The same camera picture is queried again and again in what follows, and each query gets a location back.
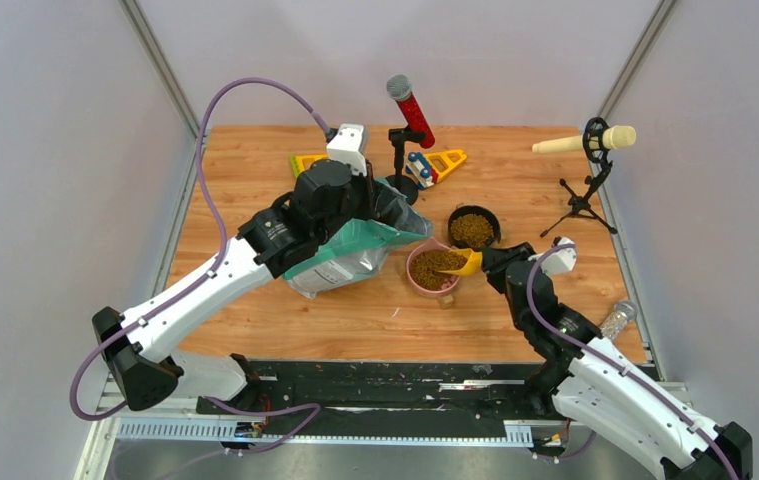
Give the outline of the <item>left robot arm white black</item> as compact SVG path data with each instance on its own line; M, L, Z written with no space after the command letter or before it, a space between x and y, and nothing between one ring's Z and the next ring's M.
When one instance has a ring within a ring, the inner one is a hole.
M242 225L224 251L136 307L105 307L94 315L100 353L123 406L143 411L187 395L253 411L262 389L236 359L180 352L178 344L240 296L314 257L347 222L396 226L410 213L402 195L371 174L354 174L334 160L314 163L292 191Z

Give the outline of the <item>green pet food bag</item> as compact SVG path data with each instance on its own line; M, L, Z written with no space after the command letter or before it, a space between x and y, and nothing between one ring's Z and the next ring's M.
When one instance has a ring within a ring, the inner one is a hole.
M433 224L409 205L400 226L373 220L348 221L316 255L282 275L286 283L307 298L377 276L394 250L427 239Z

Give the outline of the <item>yellow scoop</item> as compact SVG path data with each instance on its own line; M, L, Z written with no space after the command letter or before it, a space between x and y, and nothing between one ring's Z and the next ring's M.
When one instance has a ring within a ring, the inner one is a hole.
M463 257L465 264L457 269L440 270L440 273L454 276L470 276L481 271L483 262L483 253L471 248L450 249L449 253Z

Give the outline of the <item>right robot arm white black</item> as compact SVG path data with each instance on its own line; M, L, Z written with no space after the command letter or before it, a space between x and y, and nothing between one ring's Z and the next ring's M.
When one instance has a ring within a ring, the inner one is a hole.
M558 299L552 278L576 262L575 245L565 238L544 253L526 243L482 252L481 271L544 359L526 381L530 411L588 426L657 479L752 478L747 430L736 422L720 425L677 399Z

